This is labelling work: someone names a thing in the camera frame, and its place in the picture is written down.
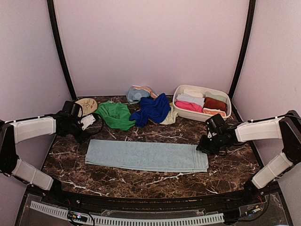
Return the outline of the light blue towel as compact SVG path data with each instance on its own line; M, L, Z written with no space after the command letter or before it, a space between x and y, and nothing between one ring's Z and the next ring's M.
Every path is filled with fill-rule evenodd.
M153 172L207 172L208 156L195 145L92 139L85 163Z

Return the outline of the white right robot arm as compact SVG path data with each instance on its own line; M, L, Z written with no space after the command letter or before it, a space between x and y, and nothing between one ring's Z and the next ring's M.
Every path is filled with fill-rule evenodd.
M202 135L196 150L220 155L226 147L255 142L265 165L244 184L240 200L250 204L258 192L282 177L301 162L301 117L295 110L259 120L226 123L220 115L206 120L207 134Z

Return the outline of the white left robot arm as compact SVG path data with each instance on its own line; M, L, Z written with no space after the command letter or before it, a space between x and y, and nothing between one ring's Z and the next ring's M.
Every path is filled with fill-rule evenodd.
M48 194L56 205L66 202L59 179L44 173L35 163L41 160L54 136L72 135L81 143L90 134L87 129L96 122L93 114L85 115L83 108L66 101L57 113L32 118L0 122L0 172L26 186L36 187Z

